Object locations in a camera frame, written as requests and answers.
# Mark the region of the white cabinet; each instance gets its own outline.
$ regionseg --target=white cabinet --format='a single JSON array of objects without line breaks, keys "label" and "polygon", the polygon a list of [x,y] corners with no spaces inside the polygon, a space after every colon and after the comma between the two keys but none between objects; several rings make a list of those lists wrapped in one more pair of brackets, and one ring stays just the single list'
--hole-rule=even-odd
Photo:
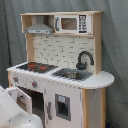
[{"label": "white cabinet", "polygon": [[45,81],[46,128],[83,128],[82,90]]}]

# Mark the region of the shelf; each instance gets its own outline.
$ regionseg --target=shelf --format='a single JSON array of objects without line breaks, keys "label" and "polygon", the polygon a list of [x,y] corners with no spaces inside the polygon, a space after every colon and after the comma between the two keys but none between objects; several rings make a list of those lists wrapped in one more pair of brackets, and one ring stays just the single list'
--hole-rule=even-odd
[{"label": "shelf", "polygon": [[53,35],[67,35],[67,36],[84,36],[84,37],[92,37],[91,34],[74,34],[74,33],[53,33]]},{"label": "shelf", "polygon": [[21,15],[78,15],[78,14],[96,14],[96,13],[102,13],[102,11],[24,13]]}]

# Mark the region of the stovetop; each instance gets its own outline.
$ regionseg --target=stovetop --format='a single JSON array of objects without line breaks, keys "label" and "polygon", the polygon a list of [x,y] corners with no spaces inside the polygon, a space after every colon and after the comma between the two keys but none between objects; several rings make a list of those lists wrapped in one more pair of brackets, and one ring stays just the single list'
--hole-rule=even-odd
[{"label": "stovetop", "polygon": [[38,72],[38,73],[44,74],[44,73],[47,73],[48,71],[51,71],[57,67],[58,66],[54,66],[54,65],[30,62],[30,63],[24,64],[22,66],[19,66],[17,68],[31,71],[31,72]]}]

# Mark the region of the white tile backsplash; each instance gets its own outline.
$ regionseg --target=white tile backsplash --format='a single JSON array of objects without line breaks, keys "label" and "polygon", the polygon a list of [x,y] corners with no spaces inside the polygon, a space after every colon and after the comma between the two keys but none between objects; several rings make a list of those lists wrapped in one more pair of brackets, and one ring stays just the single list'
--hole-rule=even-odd
[{"label": "white tile backsplash", "polygon": [[[94,57],[94,39],[73,36],[35,36],[33,37],[35,61],[57,66],[76,68],[78,55],[88,51]],[[87,70],[94,70],[87,55],[82,56],[82,63],[87,62]]]}]

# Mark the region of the oven window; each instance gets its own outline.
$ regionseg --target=oven window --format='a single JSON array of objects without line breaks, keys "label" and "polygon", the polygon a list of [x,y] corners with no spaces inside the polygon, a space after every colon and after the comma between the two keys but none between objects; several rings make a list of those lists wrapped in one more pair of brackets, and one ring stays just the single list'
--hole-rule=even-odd
[{"label": "oven window", "polygon": [[77,19],[61,18],[61,25],[64,30],[77,30]]}]

